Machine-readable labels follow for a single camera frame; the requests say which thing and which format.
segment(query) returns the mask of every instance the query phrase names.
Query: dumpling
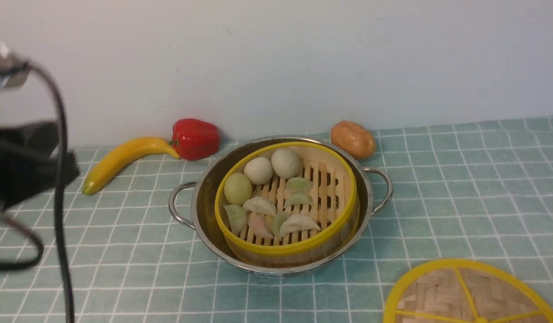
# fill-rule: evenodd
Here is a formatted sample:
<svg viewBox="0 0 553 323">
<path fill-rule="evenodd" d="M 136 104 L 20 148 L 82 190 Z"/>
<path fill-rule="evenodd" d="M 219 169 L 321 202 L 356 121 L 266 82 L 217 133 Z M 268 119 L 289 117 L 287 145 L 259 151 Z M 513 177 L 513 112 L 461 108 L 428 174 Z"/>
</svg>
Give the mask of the dumpling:
<svg viewBox="0 0 553 323">
<path fill-rule="evenodd" d="M 282 236 L 280 235 L 280 227 L 282 227 L 282 223 L 284 223 L 284 221 L 286 221 L 289 217 L 290 213 L 288 212 L 278 212 L 272 219 L 270 231 L 272 231 L 275 239 L 282 239 Z"/>
<path fill-rule="evenodd" d="M 289 192 L 308 192 L 314 186 L 313 182 L 310 182 L 306 178 L 293 177 L 286 182 L 286 189 Z"/>
<path fill-rule="evenodd" d="M 240 205 L 225 205 L 226 214 L 229 216 L 229 224 L 231 225 L 231 232 L 235 235 L 239 233 L 246 226 L 246 210 Z"/>
<path fill-rule="evenodd" d="M 266 224 L 266 221 L 264 221 L 264 215 L 256 214 L 250 217 L 248 225 L 250 226 L 252 233 L 254 233 L 256 237 L 264 239 L 274 238 L 274 236 L 272 235 L 272 233 L 270 233 L 268 229 L 268 224 Z"/>
<path fill-rule="evenodd" d="M 314 221 L 306 215 L 293 214 L 282 223 L 280 227 L 280 236 L 284 237 L 287 233 L 293 233 L 305 230 L 320 231 L 320 227 Z"/>
<path fill-rule="evenodd" d="M 289 206 L 297 204 L 314 205 L 312 198 L 308 196 L 308 194 L 304 192 L 295 192 L 290 194 L 286 201 L 284 201 L 284 208 L 286 209 Z"/>
<path fill-rule="evenodd" d="M 255 196 L 250 200 L 244 202 L 242 207 L 254 213 L 268 214 L 274 216 L 276 214 L 276 206 L 270 203 L 269 200 L 264 197 Z"/>
</svg>

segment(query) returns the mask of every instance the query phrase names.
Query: banana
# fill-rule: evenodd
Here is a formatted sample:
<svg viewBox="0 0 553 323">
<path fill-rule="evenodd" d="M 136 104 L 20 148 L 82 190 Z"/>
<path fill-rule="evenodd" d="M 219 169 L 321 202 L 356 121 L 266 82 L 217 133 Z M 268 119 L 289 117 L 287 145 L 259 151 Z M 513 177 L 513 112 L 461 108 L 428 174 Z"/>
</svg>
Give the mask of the banana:
<svg viewBox="0 0 553 323">
<path fill-rule="evenodd" d="M 127 141 L 110 151 L 87 174 L 83 194 L 86 196 L 95 194 L 131 162 L 147 155 L 160 153 L 167 153 L 175 159 L 180 158 L 168 141 L 159 137 L 141 137 Z"/>
</svg>

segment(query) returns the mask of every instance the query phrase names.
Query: teal checkered tablecloth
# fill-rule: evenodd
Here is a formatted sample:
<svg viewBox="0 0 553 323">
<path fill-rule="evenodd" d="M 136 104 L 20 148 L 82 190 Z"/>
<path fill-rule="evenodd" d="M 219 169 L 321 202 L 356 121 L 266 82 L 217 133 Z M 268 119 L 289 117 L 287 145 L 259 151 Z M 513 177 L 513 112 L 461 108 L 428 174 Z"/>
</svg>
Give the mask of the teal checkered tablecloth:
<svg viewBox="0 0 553 323">
<path fill-rule="evenodd" d="M 102 192 L 80 194 L 108 149 L 77 151 L 82 177 L 67 189 L 66 232 L 80 323 L 379 322 L 395 281 L 422 262 L 467 258 L 497 266 L 553 307 L 553 118 L 374 131 L 394 198 L 341 258 L 313 275 L 268 279 L 219 261 L 170 218 L 170 190 L 198 180 L 237 143 L 199 161 L 145 157 Z M 314 135 L 328 140 L 327 135 Z M 386 188 L 370 177 L 374 198 Z M 177 199 L 189 215 L 192 190 Z M 11 210 L 45 240 L 33 270 L 0 275 L 0 323 L 61 323 L 52 194 Z M 0 258 L 34 253 L 0 227 Z"/>
</svg>

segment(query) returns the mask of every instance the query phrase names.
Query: yellow rim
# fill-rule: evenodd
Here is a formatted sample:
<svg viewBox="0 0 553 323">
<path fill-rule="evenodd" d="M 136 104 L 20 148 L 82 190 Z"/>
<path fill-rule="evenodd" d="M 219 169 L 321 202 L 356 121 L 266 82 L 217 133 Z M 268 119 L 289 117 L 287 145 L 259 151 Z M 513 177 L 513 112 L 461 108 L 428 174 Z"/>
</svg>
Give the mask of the yellow rim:
<svg viewBox="0 0 553 323">
<path fill-rule="evenodd" d="M 221 194 L 225 187 L 225 182 L 227 178 L 235 172 L 235 170 L 239 167 L 241 167 L 243 164 L 247 163 L 249 160 L 255 158 L 256 156 L 260 155 L 261 153 L 264 153 L 268 150 L 280 148 L 280 147 L 288 147 L 288 146 L 305 146 L 305 147 L 313 147 L 317 149 L 321 149 L 326 151 L 327 153 L 332 154 L 334 157 L 336 157 L 341 163 L 342 166 L 346 169 L 348 172 L 348 175 L 350 177 L 350 182 L 348 185 L 352 186 L 352 195 L 346 202 L 346 206 L 344 207 L 344 210 L 342 211 L 342 214 L 334 221 L 329 227 L 324 229 L 323 231 L 320 231 L 317 235 L 314 237 L 310 237 L 304 241 L 293 243 L 289 245 L 257 245 L 252 244 L 250 242 L 244 241 L 243 239 L 240 239 L 237 237 L 234 233 L 232 233 L 225 225 L 223 220 L 221 219 L 221 212 L 219 207 L 219 200 L 221 199 Z M 330 239 L 335 233 L 337 233 L 342 226 L 348 221 L 348 216 L 350 216 L 350 213 L 352 209 L 354 208 L 354 204 L 356 203 L 356 177 L 354 176 L 354 172 L 352 172 L 352 169 L 350 168 L 350 165 L 342 158 L 340 155 L 332 151 L 331 149 L 328 149 L 324 146 L 314 144 L 314 143 L 305 143 L 305 142 L 290 142 L 290 143 L 281 143 L 281 144 L 275 144 L 270 145 L 268 147 L 264 147 L 262 149 L 259 149 L 255 151 L 254 153 L 251 153 L 250 155 L 244 157 L 242 160 L 239 161 L 239 163 L 235 164 L 231 170 L 225 175 L 225 178 L 222 179 L 221 185 L 219 186 L 217 190 L 217 195 L 215 197 L 214 201 L 214 212 L 215 216 L 217 217 L 218 225 L 221 227 L 221 231 L 225 235 L 227 239 L 229 239 L 231 242 L 235 243 L 239 247 L 246 249 L 248 251 L 252 251 L 255 253 L 259 253 L 261 255 L 292 255 L 295 253 L 304 252 L 307 250 L 312 249 L 313 247 L 316 247 L 317 245 L 320 245 Z"/>
<path fill-rule="evenodd" d="M 483 272 L 487 272 L 488 274 L 492 274 L 496 276 L 497 278 L 501 278 L 504 281 L 508 282 L 509 284 L 512 284 L 515 288 L 520 290 L 525 296 L 527 296 L 529 299 L 535 303 L 539 311 L 531 312 L 531 313 L 523 313 L 519 315 L 514 315 L 506 318 L 496 319 L 493 321 L 490 321 L 490 323 L 504 323 L 508 321 L 513 321 L 515 319 L 522 319 L 525 317 L 530 317 L 534 315 L 545 315 L 547 320 L 551 323 L 553 323 L 553 310 L 551 307 L 539 296 L 535 291 L 533 291 L 531 288 L 529 288 L 526 284 L 523 284 L 520 280 L 515 278 L 514 276 L 508 274 L 507 272 L 504 272 L 503 270 L 500 270 L 498 268 L 495 268 L 494 266 L 490 266 L 488 264 L 484 264 L 481 262 L 474 262 L 472 260 L 467 259 L 439 259 L 434 260 L 432 262 L 427 262 L 425 264 L 419 265 L 412 270 L 408 271 L 404 276 L 398 280 L 392 291 L 390 292 L 390 295 L 388 296 L 388 299 L 386 300 L 386 309 L 384 311 L 383 316 L 383 323 L 395 323 L 396 321 L 396 315 L 415 315 L 418 317 L 425 317 L 427 319 L 436 319 L 443 322 L 451 322 L 451 323 L 466 323 L 467 321 L 463 321 L 462 319 L 453 319 L 450 317 L 440 317 L 438 315 L 432 315 L 429 313 L 416 313 L 414 311 L 403 311 L 397 309 L 397 305 L 399 300 L 402 298 L 402 295 L 407 290 L 408 286 L 410 286 L 415 280 L 420 278 L 421 276 L 424 276 L 430 271 L 442 269 L 442 268 L 452 268 L 456 272 L 456 276 L 459 279 L 459 282 L 462 286 L 462 289 L 464 290 L 464 293 L 468 296 L 468 301 L 470 303 L 470 308 L 473 311 L 475 320 L 474 322 L 481 322 L 481 318 L 478 316 L 478 313 L 476 311 L 475 305 L 473 304 L 473 299 L 470 296 L 469 290 L 467 288 L 467 285 L 463 281 L 463 278 L 459 274 L 458 268 L 468 268 L 473 270 L 480 270 Z"/>
</svg>

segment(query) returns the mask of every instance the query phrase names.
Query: bamboo steamer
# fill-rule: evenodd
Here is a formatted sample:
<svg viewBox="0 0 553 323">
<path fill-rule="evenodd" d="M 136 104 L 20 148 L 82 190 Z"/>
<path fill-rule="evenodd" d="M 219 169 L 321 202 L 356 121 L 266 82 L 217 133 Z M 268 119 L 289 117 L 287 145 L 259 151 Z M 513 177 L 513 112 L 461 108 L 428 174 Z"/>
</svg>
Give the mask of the bamboo steamer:
<svg viewBox="0 0 553 323">
<path fill-rule="evenodd" d="M 402 276 L 383 323 L 553 323 L 531 288 L 493 266 L 466 259 L 427 262 Z"/>
<path fill-rule="evenodd" d="M 313 219 L 320 231 L 300 231 L 279 239 L 261 239 L 249 225 L 235 235 L 223 205 L 230 204 L 224 196 L 227 178 L 235 172 L 244 172 L 246 163 L 256 157 L 270 159 L 280 149 L 288 148 L 301 158 L 303 167 L 298 177 L 307 178 L 314 186 L 307 192 L 314 205 L 294 205 L 286 209 L 288 198 L 286 181 L 276 174 L 263 185 L 253 186 L 252 196 L 261 196 L 276 206 L 277 213 L 299 213 Z M 357 229 L 360 205 L 356 195 L 356 179 L 350 165 L 337 153 L 322 145 L 307 142 L 288 142 L 270 145 L 247 155 L 225 174 L 215 197 L 215 216 L 231 250 L 243 262 L 269 268 L 302 266 L 325 258 L 348 241 Z M 268 225 L 272 215 L 264 215 Z"/>
</svg>

